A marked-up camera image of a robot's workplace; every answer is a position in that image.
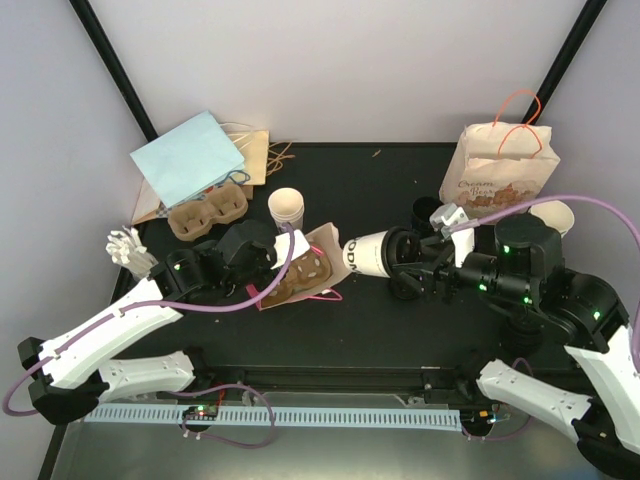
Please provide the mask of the white paper coffee cup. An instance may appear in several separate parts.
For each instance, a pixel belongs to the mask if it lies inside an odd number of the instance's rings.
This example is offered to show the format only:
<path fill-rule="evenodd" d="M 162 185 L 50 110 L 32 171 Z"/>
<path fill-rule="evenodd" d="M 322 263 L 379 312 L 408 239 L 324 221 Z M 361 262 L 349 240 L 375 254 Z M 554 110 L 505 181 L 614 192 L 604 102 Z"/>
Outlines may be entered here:
<path fill-rule="evenodd" d="M 384 241 L 388 232 L 382 231 L 348 240 L 343 248 L 343 263 L 350 273 L 389 278 L 384 264 Z"/>

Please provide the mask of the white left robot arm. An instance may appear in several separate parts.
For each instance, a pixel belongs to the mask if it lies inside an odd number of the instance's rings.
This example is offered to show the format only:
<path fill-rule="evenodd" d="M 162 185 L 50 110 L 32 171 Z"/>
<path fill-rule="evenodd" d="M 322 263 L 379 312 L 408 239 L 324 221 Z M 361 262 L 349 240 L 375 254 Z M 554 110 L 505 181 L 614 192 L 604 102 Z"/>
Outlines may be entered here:
<path fill-rule="evenodd" d="M 25 373 L 5 394 L 3 412 L 65 425 L 103 403 L 140 394 L 207 397 L 215 376 L 185 350 L 134 360 L 116 356 L 185 313 L 231 313 L 255 305 L 284 278 L 295 246 L 291 225 L 274 236 L 248 220 L 218 241 L 174 252 L 80 326 L 54 339 L 21 342 Z"/>

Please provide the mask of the cream paper bag pink sides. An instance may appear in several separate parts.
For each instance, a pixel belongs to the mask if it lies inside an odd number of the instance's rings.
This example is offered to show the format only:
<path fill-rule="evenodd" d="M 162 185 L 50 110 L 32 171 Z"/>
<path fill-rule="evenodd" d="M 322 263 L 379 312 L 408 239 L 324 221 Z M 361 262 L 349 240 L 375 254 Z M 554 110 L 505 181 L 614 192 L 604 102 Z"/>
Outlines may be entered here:
<path fill-rule="evenodd" d="M 342 259 L 339 230 L 325 223 L 305 235 L 310 248 L 294 259 L 284 279 L 255 307 L 259 311 L 304 300 L 340 302 L 335 289 L 350 271 Z"/>

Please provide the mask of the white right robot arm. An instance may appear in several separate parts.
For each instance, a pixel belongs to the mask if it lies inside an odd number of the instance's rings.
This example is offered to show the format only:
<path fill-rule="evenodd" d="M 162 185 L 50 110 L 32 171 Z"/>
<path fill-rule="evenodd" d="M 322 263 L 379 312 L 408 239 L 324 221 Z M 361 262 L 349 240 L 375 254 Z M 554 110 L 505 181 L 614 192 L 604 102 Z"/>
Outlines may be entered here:
<path fill-rule="evenodd" d="M 595 393 L 561 390 L 489 359 L 457 374 L 457 396 L 510 404 L 565 434 L 606 475 L 638 478 L 639 379 L 618 294 L 601 278 L 566 268 L 559 232 L 529 213 L 501 219 L 494 238 L 494 255 L 472 251 L 457 265 L 451 240 L 398 227 L 382 252 L 392 276 L 412 293 L 448 297 L 471 288 L 501 314 L 554 340 Z"/>

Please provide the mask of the brown pulp cup carrier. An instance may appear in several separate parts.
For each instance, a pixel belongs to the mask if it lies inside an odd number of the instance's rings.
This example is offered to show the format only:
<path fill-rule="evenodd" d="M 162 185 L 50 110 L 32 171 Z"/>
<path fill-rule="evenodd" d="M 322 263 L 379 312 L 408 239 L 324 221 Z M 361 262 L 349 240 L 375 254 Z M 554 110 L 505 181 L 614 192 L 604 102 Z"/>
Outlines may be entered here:
<path fill-rule="evenodd" d="M 328 280 L 331 274 L 328 257 L 310 249 L 292 261 L 283 280 L 261 301 L 261 305 L 271 307 L 284 303 L 296 294 L 316 288 Z"/>

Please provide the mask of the black coffee cup lid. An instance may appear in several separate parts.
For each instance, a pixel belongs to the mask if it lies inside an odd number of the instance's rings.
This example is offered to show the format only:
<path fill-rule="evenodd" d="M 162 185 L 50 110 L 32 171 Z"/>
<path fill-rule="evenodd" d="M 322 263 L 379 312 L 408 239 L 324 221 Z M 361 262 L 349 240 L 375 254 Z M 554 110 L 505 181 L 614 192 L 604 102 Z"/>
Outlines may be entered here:
<path fill-rule="evenodd" d="M 386 273 L 393 277 L 397 265 L 416 262 L 421 253 L 419 235 L 413 230 L 395 226 L 390 228 L 381 244 L 382 262 Z"/>

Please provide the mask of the black lid stack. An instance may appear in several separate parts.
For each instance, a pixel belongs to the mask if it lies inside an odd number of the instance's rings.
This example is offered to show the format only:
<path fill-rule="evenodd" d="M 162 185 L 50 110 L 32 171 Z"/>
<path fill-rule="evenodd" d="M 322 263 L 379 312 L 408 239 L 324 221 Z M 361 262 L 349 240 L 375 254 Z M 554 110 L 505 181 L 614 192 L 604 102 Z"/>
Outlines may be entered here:
<path fill-rule="evenodd" d="M 431 223 L 431 215 L 442 206 L 442 202 L 433 197 L 423 196 L 416 199 L 412 205 L 411 227 L 421 237 L 428 237 L 435 233 Z"/>

